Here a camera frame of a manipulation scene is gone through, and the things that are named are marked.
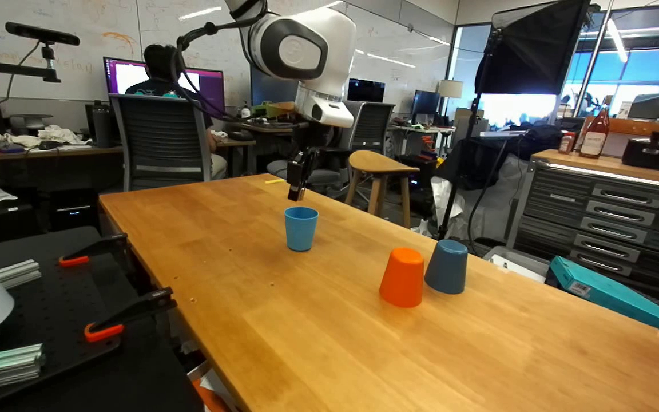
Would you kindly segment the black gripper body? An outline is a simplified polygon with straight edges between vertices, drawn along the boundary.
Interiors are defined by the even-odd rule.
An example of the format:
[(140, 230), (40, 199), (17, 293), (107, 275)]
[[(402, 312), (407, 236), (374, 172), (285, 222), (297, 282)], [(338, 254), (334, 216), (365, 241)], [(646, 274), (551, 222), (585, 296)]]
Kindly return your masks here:
[(309, 122), (295, 130), (295, 157), (289, 164), (289, 182), (306, 184), (320, 157), (331, 144), (334, 128)]

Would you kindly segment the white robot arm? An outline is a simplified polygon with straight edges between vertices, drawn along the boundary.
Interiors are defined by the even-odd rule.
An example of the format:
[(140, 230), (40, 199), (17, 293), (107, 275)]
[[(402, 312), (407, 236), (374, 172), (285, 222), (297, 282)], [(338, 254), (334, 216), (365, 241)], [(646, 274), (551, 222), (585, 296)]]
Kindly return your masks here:
[(225, 0), (247, 62), (266, 77), (295, 81), (294, 108), (319, 133), (350, 128), (344, 86), (356, 60), (357, 25), (341, 11), (317, 7), (272, 14), (267, 0)]

